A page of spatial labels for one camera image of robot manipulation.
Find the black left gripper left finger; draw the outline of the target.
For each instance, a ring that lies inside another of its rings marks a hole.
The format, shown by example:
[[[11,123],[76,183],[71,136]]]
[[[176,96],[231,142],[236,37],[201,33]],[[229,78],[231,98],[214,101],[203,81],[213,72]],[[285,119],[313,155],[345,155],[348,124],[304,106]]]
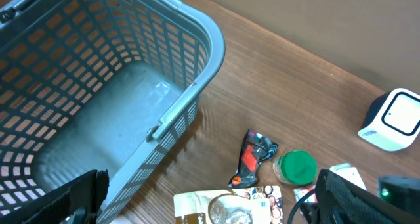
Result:
[[[7,224],[96,223],[109,187],[108,171],[91,170],[1,218]]]

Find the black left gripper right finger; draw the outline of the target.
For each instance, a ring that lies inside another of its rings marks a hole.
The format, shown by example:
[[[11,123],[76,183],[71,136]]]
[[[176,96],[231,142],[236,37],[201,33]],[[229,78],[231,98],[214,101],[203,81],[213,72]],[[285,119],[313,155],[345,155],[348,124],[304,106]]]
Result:
[[[419,218],[381,200],[328,169],[315,186],[317,223],[419,224]]]

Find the red white snack packet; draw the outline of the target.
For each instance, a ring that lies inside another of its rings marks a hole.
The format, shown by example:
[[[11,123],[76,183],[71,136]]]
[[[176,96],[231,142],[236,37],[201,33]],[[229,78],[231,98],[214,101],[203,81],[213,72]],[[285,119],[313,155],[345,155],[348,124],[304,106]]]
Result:
[[[308,194],[310,191],[314,190],[315,186],[307,186],[307,187],[299,187],[293,190],[295,194],[296,201],[299,201],[302,197],[304,197],[306,194]],[[309,196],[304,202],[306,203],[317,203],[317,198],[315,194],[312,194]]]

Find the green lid jar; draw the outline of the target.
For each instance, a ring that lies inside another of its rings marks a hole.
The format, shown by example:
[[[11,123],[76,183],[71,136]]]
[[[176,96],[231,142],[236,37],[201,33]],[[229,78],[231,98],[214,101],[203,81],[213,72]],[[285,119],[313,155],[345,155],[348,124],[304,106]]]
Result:
[[[273,162],[276,178],[290,185],[307,185],[315,180],[318,165],[311,154],[294,150],[276,158]]]

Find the dried mushroom snack bag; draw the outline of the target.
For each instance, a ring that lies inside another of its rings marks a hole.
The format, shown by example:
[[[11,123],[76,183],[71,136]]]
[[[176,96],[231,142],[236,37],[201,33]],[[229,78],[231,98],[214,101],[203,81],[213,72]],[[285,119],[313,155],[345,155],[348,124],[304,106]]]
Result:
[[[186,224],[282,224],[279,186],[205,190],[173,197],[175,222]]]

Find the black red packaged item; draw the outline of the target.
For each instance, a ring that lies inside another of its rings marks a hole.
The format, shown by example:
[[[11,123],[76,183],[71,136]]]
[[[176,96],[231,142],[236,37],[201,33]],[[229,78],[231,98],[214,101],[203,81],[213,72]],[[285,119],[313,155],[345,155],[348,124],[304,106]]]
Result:
[[[228,186],[233,189],[243,189],[256,185],[259,182],[257,178],[259,166],[271,159],[277,149],[277,143],[255,130],[248,129],[241,144],[238,168]]]

